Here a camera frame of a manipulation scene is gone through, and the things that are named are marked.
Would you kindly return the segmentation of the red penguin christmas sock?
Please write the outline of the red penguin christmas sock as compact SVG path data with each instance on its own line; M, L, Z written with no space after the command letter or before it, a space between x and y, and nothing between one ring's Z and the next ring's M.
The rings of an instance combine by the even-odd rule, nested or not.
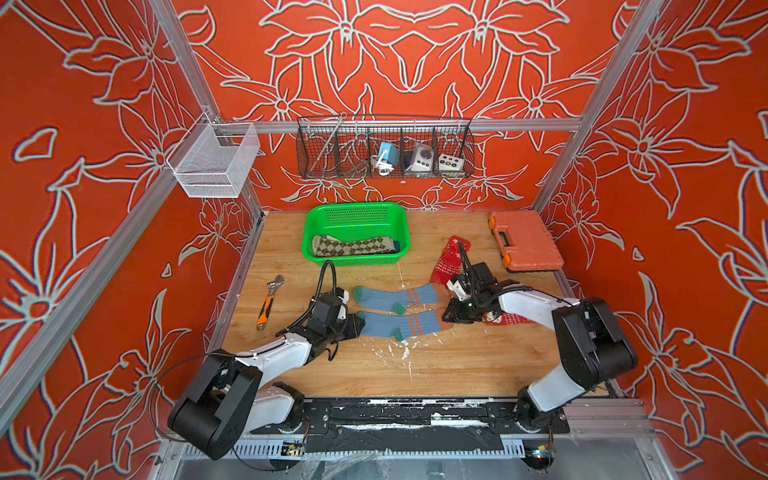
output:
M517 314L489 312L483 316L483 322L491 326L510 326L531 323L531 320Z

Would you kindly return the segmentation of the orange adjustable wrench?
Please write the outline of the orange adjustable wrench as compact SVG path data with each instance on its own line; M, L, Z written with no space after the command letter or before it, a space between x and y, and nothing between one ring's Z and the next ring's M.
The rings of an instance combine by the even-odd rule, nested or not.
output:
M285 278L282 275L277 275L275 279L268 283L268 294L262 305L262 308L257 319L257 330L264 331L269 321L270 312L274 302L275 294L278 289L285 283Z

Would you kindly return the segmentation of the brown argyle sock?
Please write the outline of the brown argyle sock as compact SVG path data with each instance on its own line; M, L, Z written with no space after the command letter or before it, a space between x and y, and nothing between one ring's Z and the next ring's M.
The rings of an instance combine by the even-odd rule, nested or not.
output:
M342 241L329 235L318 235L312 239L311 250L320 258L384 255L399 252L400 244L390 237Z

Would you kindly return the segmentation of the orange tool case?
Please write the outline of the orange tool case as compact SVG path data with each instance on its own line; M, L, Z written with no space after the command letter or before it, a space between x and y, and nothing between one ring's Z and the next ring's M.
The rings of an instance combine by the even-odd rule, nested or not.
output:
M536 211L495 211L488 225L507 271L556 271L563 267L554 239Z

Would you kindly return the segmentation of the blue white small box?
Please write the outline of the blue white small box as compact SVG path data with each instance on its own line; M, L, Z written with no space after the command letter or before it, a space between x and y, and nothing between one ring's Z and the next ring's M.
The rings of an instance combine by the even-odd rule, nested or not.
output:
M399 165L400 153L393 143L382 142L375 157L377 169L394 170Z

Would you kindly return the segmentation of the white power adapter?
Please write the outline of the white power adapter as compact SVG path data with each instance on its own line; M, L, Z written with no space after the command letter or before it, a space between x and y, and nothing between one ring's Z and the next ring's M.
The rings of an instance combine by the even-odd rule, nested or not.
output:
M432 171L434 161L434 150L422 143L414 146L412 152L406 157L406 173L428 173Z

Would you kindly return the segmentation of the white dotted box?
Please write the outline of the white dotted box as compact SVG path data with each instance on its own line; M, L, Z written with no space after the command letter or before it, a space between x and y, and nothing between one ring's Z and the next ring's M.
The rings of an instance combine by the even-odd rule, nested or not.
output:
M438 157L438 173L445 177L461 178L464 175L465 160L461 157L440 154Z

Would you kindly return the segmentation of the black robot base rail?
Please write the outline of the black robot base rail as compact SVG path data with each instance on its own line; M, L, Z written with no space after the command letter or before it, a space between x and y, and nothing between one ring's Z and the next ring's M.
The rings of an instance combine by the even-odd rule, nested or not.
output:
M514 418L514 398L315 397L304 403L303 421L292 433L275 426L238 441L255 458L340 458L371 453L382 458L525 457L538 441L568 435L563 411L535 433Z

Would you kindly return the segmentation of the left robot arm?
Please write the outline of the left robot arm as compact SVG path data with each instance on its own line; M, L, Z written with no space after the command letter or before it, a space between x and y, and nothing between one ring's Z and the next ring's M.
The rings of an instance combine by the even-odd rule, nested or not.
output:
M325 261L307 309L275 341L206 356L175 402L167 427L212 460L232 451L246 433L270 426L298 429L305 423L305 396L277 378L323 356L333 361L342 342L361 336L365 318L350 312L348 301L334 262Z

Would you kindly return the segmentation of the green plastic basket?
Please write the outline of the green plastic basket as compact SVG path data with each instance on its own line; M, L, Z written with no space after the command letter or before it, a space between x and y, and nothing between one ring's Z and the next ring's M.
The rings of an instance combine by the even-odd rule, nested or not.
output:
M392 253L320 257L312 241L328 236L346 243L387 237L396 247ZM406 210L392 202L329 204L312 209L306 217L302 254L321 265L331 260L336 267L378 266L397 263L411 250Z

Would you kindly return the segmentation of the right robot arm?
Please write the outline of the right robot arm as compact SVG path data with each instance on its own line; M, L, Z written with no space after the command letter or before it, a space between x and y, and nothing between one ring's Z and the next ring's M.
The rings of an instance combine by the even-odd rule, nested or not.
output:
M497 280L486 263L472 264L458 245L461 272L447 282L452 298L447 323L499 323L515 315L552 330L559 363L522 388L512 418L528 433L548 427L572 400L628 373L638 356L609 305L601 298L563 298L514 280Z

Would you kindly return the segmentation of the red snowflake christmas sock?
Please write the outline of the red snowflake christmas sock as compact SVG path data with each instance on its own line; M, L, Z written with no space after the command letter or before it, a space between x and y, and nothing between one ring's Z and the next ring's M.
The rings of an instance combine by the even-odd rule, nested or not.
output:
M432 271L430 277L432 284L445 285L453 276L461 272L462 258L459 246L462 246L464 251L468 252L471 248L471 243L458 236L452 236L448 240Z

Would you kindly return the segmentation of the clear acrylic wall bin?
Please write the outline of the clear acrylic wall bin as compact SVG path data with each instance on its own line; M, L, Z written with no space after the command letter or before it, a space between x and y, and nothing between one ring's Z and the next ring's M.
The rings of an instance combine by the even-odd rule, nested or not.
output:
M245 185L261 147L249 126L236 144L223 144L210 124L197 125L167 163L189 198L234 199Z

